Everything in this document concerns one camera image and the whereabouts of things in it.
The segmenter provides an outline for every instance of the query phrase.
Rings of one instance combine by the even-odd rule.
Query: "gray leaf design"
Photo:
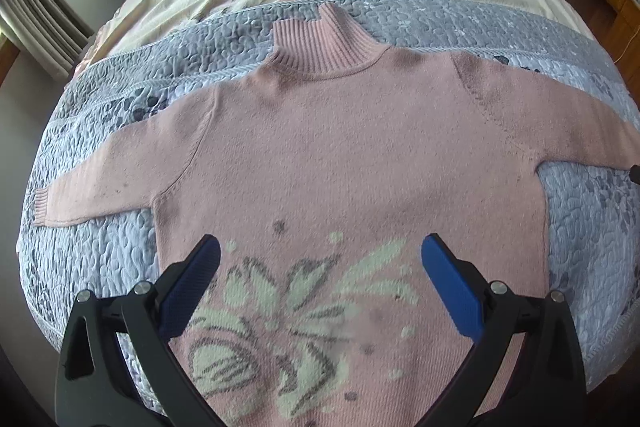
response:
[[[190,324],[194,328],[210,331],[228,331],[245,341],[255,340],[255,333],[249,321],[226,310],[198,306],[191,317]]]
[[[225,304],[231,308],[239,308],[244,305],[248,297],[249,292],[244,283],[244,276],[240,269],[234,266],[226,274]]]
[[[322,399],[344,384],[349,376],[347,363],[332,360],[313,342],[301,344],[302,358],[295,366],[297,386],[282,393],[276,403],[284,418],[295,418],[317,407]]]
[[[298,387],[298,374],[293,362],[287,355],[277,355],[275,360],[280,370],[280,379],[283,381],[278,390],[278,396],[292,393]]]
[[[221,339],[195,343],[190,352],[190,369],[191,380],[205,398],[242,389],[260,374],[251,351]]]
[[[306,305],[329,277],[329,272],[338,263],[339,255],[320,261],[302,259],[295,263],[287,274],[287,309],[294,312]]]
[[[258,313],[262,317],[273,317],[278,309],[278,287],[275,279],[262,261],[258,259],[246,257],[242,267],[254,287]]]

